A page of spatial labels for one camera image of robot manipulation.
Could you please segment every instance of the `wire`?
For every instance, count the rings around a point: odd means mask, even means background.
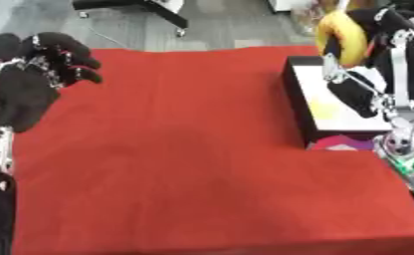
[[[113,38],[111,38],[111,37],[109,37],[109,36],[106,36],[106,35],[104,35],[104,34],[102,34],[102,33],[100,33],[100,32],[98,32],[96,29],[94,29],[93,27],[91,27],[91,26],[86,26],[89,30],[91,30],[95,35],[97,35],[97,36],[100,36],[100,37],[102,37],[102,38],[105,38],[105,39],[107,39],[107,40],[109,40],[109,41],[112,41],[113,43],[116,43],[116,44],[118,44],[119,46],[121,46],[122,48],[124,48],[124,49],[126,49],[126,50],[131,50],[131,49],[129,49],[125,44],[123,44],[123,43],[121,43],[121,42],[119,42],[118,40],[115,40],[115,39],[113,39]]]

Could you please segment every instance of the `white cabinet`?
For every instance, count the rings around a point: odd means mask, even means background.
[[[272,5],[274,11],[290,11],[296,0],[266,0]]]

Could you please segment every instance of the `yellow stuffed toy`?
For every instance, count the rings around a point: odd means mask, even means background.
[[[321,55],[331,35],[338,39],[342,49],[340,64],[346,68],[360,64],[368,49],[366,34],[345,12],[332,11],[318,23],[315,29],[315,43]]]

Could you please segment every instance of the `office chair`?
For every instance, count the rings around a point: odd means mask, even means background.
[[[188,28],[188,20],[177,14],[177,11],[170,10],[165,7],[170,1],[174,0],[73,0],[74,9],[77,11],[96,9],[96,8],[110,8],[119,6],[140,5],[149,12],[159,15],[161,18],[167,20],[177,27],[176,36],[183,37]],[[87,18],[88,14],[82,13],[82,18]]]

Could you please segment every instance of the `chair wheel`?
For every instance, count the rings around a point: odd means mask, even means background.
[[[88,12],[80,12],[79,17],[81,19],[88,19],[88,18],[90,18],[90,14]]]
[[[176,36],[177,37],[184,37],[187,34],[187,30],[182,29],[182,28],[177,28],[176,29]]]

